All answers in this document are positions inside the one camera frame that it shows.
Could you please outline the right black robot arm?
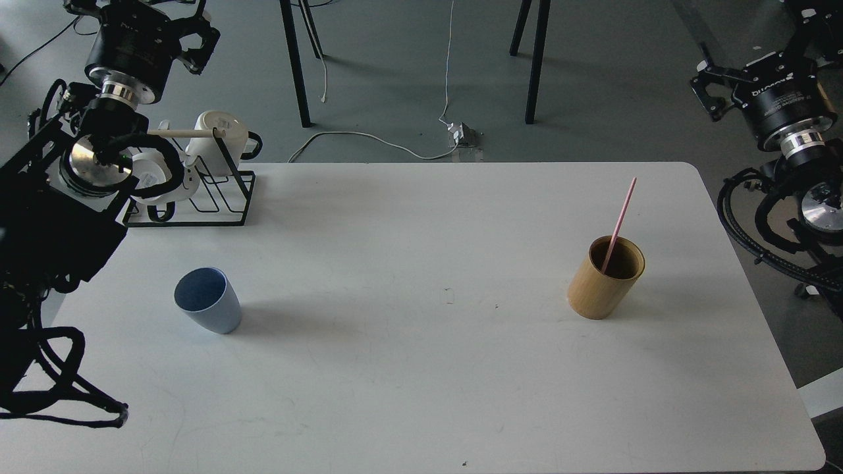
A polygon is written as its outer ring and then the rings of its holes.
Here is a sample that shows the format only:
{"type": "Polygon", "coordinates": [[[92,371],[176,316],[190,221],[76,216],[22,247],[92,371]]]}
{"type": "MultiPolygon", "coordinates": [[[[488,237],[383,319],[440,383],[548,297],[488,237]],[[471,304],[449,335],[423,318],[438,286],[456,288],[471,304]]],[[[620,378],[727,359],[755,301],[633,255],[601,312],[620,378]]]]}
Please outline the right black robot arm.
{"type": "Polygon", "coordinates": [[[785,48],[740,68],[717,65],[705,42],[690,87],[713,121],[738,110],[757,147],[779,156],[726,179],[717,213],[755,258],[841,313],[841,140],[819,71],[841,67],[841,2],[786,1],[795,30],[785,48]]]}

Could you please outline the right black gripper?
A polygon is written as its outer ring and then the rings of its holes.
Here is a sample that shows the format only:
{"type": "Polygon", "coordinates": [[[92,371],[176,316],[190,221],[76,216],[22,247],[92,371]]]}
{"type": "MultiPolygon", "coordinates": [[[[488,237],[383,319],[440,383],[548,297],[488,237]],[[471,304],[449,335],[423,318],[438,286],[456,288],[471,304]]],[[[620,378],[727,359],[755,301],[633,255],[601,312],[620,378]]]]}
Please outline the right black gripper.
{"type": "Polygon", "coordinates": [[[761,151],[795,153],[822,144],[837,120],[818,71],[841,65],[841,8],[788,7],[795,30],[782,50],[741,67],[717,66],[699,42],[703,60],[690,87],[712,121],[739,110],[761,151]]]}

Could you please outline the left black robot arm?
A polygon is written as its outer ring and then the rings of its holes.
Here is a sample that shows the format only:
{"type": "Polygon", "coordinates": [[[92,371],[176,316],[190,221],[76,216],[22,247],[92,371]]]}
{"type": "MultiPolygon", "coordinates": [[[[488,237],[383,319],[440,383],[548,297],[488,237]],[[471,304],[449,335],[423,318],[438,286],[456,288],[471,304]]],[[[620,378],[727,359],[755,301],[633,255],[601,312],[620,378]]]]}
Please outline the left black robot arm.
{"type": "Polygon", "coordinates": [[[46,327],[42,303],[102,270],[127,229],[130,201],[177,189],[186,168],[139,105],[159,102],[171,67],[203,72],[219,31],[196,11],[172,19],[157,1],[66,1],[97,20],[86,83],[61,79],[29,119],[29,141],[2,166],[2,418],[120,428],[128,407],[79,375],[74,327],[46,327]]]}

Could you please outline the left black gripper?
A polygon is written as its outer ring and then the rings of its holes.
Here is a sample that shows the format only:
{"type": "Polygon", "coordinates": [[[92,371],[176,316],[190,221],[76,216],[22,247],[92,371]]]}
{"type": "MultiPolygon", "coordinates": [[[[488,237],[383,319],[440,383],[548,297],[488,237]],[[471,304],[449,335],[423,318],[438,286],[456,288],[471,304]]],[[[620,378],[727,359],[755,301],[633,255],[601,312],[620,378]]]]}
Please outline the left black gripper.
{"type": "Polygon", "coordinates": [[[84,72],[104,94],[128,90],[132,105],[156,104],[163,97],[174,62],[200,75],[221,37],[196,2],[193,15],[172,19],[157,1],[66,1],[78,17],[96,18],[99,30],[84,72]]]}

